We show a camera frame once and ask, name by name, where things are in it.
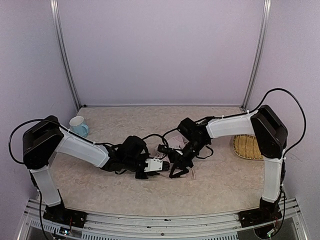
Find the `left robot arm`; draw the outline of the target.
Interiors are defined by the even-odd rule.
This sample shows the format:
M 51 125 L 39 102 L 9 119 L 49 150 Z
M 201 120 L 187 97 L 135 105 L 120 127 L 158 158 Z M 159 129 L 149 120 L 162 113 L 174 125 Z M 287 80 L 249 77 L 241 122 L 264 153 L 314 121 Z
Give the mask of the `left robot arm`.
M 33 123 L 22 136 L 22 160 L 15 158 L 12 144 L 8 144 L 10 157 L 24 165 L 30 172 L 35 186 L 49 208 L 63 204 L 50 170 L 50 160 L 61 153 L 85 161 L 107 172 L 131 171 L 137 179 L 146 179 L 149 173 L 165 170 L 165 163 L 150 156 L 146 142 L 138 136 L 130 135 L 123 143 L 110 144 L 88 140 L 59 123 L 54 115 L 44 119 L 32 119 L 17 126 Z

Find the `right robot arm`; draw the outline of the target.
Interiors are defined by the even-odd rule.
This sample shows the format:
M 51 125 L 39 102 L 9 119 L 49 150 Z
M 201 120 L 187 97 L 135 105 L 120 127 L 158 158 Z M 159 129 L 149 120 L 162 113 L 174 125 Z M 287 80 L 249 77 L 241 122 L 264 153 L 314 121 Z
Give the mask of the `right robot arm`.
M 275 112 L 263 105 L 257 110 L 233 116 L 207 117 L 201 122 L 185 118 L 177 130 L 187 139 L 185 147 L 177 151 L 171 178 L 183 175 L 187 167 L 193 167 L 193 159 L 211 144 L 213 139 L 227 136 L 249 135 L 257 140 L 258 149 L 264 160 L 264 186 L 261 199 L 274 203 L 281 194 L 282 168 L 287 147 L 288 130 Z

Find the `woven bamboo tray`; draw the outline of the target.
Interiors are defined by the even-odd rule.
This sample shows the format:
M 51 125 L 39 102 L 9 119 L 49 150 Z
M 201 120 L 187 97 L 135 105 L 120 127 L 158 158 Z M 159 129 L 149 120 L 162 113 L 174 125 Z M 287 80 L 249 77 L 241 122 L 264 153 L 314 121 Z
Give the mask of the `woven bamboo tray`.
M 234 135 L 232 139 L 232 148 L 234 153 L 240 158 L 254 161 L 262 161 L 264 159 L 254 135 Z

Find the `light blue enamel mug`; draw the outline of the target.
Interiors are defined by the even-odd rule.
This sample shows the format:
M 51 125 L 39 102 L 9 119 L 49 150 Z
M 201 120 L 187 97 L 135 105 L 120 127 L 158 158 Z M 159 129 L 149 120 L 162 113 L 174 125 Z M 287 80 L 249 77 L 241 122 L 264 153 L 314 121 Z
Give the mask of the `light blue enamel mug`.
M 69 121 L 70 130 L 77 135 L 86 138 L 89 134 L 89 126 L 82 116 L 75 116 Z

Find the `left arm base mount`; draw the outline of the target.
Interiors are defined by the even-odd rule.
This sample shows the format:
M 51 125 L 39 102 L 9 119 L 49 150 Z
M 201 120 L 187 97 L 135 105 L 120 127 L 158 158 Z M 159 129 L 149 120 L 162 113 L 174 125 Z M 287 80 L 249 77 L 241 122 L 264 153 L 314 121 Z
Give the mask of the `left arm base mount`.
M 60 204 L 52 207 L 46 206 L 43 218 L 54 223 L 83 229 L 87 215 L 84 211 L 66 208 Z

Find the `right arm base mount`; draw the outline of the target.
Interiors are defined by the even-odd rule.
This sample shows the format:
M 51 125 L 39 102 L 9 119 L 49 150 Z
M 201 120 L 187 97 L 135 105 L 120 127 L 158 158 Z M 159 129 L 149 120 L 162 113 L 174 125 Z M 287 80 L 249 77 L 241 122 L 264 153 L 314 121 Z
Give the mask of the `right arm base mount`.
M 281 219 L 282 213 L 278 205 L 263 206 L 238 213 L 242 228 L 260 225 Z

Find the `aluminium front rail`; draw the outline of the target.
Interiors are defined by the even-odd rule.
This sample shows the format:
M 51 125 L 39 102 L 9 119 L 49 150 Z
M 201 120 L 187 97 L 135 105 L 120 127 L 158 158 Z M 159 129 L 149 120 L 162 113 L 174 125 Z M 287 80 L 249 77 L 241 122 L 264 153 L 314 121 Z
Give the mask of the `aluminium front rail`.
M 45 205 L 29 199 L 14 236 L 16 240 L 256 240 L 271 225 L 243 227 L 239 211 L 211 214 L 145 216 L 87 210 L 83 227 L 40 220 Z

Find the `right aluminium frame post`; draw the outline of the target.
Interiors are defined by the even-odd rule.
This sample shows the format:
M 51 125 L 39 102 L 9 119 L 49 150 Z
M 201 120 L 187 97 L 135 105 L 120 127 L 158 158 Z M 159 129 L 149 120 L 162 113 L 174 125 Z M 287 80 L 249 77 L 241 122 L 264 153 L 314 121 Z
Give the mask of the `right aluminium frame post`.
M 268 23 L 269 23 L 269 18 L 270 18 L 270 13 L 271 13 L 271 6 L 272 6 L 272 1 L 271 0 L 265 0 L 264 5 L 263 5 L 263 12 L 262 12 L 262 19 L 261 19 L 261 24 L 260 24 L 260 29 L 259 29 L 259 35 L 258 35 L 258 40 L 257 40 L 257 47 L 253 59 L 253 64 L 249 76 L 249 82 L 247 85 L 247 89 L 244 95 L 244 99 L 242 102 L 241 107 L 243 109 L 247 109 L 249 105 L 250 98 L 253 93 L 254 85 L 257 79 L 258 71 L 259 71 L 259 66 L 263 54 L 263 49 L 264 49 L 264 44 L 265 44 L 265 38 L 267 35 L 268 31 Z

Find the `aluminium frame post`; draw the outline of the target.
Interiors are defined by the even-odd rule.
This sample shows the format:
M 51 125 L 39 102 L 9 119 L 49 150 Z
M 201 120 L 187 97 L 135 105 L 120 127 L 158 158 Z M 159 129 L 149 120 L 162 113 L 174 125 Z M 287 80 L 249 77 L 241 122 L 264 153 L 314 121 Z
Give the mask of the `aluminium frame post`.
M 247 89 L 244 95 L 244 99 L 242 102 L 241 107 L 243 109 L 247 109 L 249 105 L 250 98 L 253 93 L 254 85 L 257 79 L 258 71 L 259 71 L 259 66 L 263 54 L 263 49 L 264 49 L 264 44 L 265 44 L 265 38 L 267 35 L 268 31 L 268 23 L 269 23 L 269 18 L 270 18 L 270 13 L 271 13 L 271 6 L 272 6 L 272 1 L 271 0 L 265 0 L 264 5 L 263 5 L 263 12 L 262 12 L 262 19 L 261 19 L 261 24 L 260 24 L 260 29 L 259 29 L 259 35 L 258 35 L 258 40 L 257 40 L 257 47 L 253 59 L 253 64 L 249 76 L 249 82 L 247 85 Z
M 63 69 L 65 72 L 67 84 L 71 93 L 71 98 L 73 100 L 73 103 L 75 105 L 75 108 L 77 111 L 81 109 L 81 101 L 76 89 L 76 85 L 72 76 L 72 71 L 68 59 L 68 54 L 64 42 L 64 35 L 63 35 L 63 29 L 61 24 L 61 18 L 60 18 L 60 12 L 59 12 L 59 4 L 57 0 L 50 0 L 50 8 L 51 8 L 51 14 L 53 18 L 53 24 L 55 27 L 57 42 L 58 42 L 58 48 L 62 60 Z

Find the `left aluminium frame post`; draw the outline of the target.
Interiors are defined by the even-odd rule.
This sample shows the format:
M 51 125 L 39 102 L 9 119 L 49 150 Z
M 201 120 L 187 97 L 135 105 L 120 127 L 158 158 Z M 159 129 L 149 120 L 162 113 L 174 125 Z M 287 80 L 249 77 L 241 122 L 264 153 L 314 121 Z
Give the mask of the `left aluminium frame post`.
M 71 93 L 71 98 L 73 100 L 73 103 L 75 105 L 75 108 L 77 111 L 81 109 L 81 101 L 76 89 L 76 85 L 72 76 L 72 71 L 68 59 L 68 54 L 64 42 L 64 35 L 63 35 L 63 29 L 61 24 L 61 18 L 60 18 L 60 12 L 59 12 L 59 4 L 57 0 L 50 0 L 50 8 L 51 8 L 51 14 L 53 18 L 53 24 L 55 27 L 57 42 L 58 42 L 58 48 L 62 60 L 63 69 L 65 72 L 67 84 Z

